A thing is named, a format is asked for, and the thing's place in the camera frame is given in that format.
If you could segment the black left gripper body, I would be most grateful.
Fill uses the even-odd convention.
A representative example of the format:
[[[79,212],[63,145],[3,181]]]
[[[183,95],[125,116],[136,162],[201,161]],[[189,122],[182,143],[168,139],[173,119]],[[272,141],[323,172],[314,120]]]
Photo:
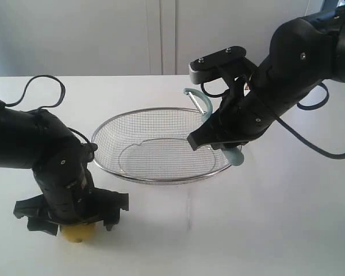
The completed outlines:
[[[41,194],[15,203],[18,219],[70,226],[103,222],[109,213],[129,210],[129,194],[97,188],[87,162],[37,164],[32,173]]]

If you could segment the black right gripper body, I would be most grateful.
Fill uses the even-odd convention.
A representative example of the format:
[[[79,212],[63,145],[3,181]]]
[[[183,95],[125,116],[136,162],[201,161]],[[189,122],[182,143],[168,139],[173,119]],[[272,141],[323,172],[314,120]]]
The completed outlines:
[[[235,147],[256,140],[279,114],[278,85],[270,59],[259,66],[248,59],[218,68],[228,86],[215,112],[215,146]]]

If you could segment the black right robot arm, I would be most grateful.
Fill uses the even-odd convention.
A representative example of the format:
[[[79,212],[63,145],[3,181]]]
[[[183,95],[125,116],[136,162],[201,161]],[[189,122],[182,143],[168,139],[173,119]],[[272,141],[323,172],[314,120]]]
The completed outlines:
[[[243,47],[233,46],[189,67],[196,85],[221,78],[228,86],[219,108],[188,135],[191,147],[247,144],[323,80],[345,83],[345,6],[282,24],[260,65],[247,59]]]

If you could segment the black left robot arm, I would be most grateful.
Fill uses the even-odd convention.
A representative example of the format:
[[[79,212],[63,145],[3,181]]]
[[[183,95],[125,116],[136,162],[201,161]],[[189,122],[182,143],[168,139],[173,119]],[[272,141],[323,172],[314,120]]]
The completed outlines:
[[[111,230],[120,222],[129,195],[94,185],[87,166],[97,149],[45,109],[17,111],[0,101],[0,167],[31,170],[41,190],[14,206],[30,231],[56,235],[63,227],[97,222]]]

